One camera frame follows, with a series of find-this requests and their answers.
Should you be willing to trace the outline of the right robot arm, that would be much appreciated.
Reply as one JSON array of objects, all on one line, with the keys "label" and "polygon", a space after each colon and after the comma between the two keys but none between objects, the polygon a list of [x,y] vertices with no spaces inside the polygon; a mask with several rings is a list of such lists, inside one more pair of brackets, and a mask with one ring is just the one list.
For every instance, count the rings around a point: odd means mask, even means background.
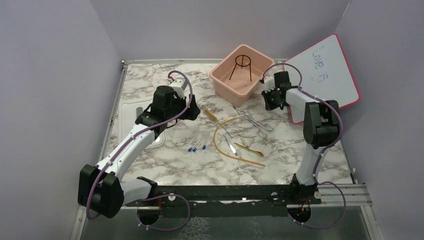
[{"label": "right robot arm", "polygon": [[290,82],[289,73],[280,71],[272,78],[262,78],[261,92],[265,109],[290,107],[303,112],[303,137],[306,142],[299,169],[293,175],[287,197],[300,204],[314,195],[318,174],[328,149],[340,139],[339,104],[335,100],[322,100]]}]

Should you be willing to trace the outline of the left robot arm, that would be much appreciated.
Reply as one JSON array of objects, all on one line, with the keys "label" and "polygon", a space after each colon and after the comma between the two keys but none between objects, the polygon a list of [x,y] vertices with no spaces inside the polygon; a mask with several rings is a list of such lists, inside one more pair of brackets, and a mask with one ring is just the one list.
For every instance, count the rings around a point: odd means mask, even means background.
[{"label": "left robot arm", "polygon": [[118,147],[92,166],[86,164],[79,173],[77,202],[86,209],[90,220],[103,215],[114,217],[123,205],[140,200],[152,205],[157,200],[153,184],[143,177],[122,183],[123,176],[136,158],[176,120],[194,121],[200,114],[196,97],[179,95],[177,87],[156,88],[152,103],[137,117],[135,125]]}]

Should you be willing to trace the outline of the metal crucible tongs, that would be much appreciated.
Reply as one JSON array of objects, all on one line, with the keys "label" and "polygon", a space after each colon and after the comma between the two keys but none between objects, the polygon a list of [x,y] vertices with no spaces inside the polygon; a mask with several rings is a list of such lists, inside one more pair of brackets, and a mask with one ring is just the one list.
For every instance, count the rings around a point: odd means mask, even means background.
[{"label": "metal crucible tongs", "polygon": [[268,134],[272,133],[274,131],[274,128],[269,125],[268,123],[260,123],[259,121],[255,120],[253,115],[248,110],[243,110],[241,108],[237,108],[236,106],[232,106],[232,108],[237,112],[237,114],[241,117],[250,122],[254,127],[257,128],[256,134],[262,138],[267,139]]}]

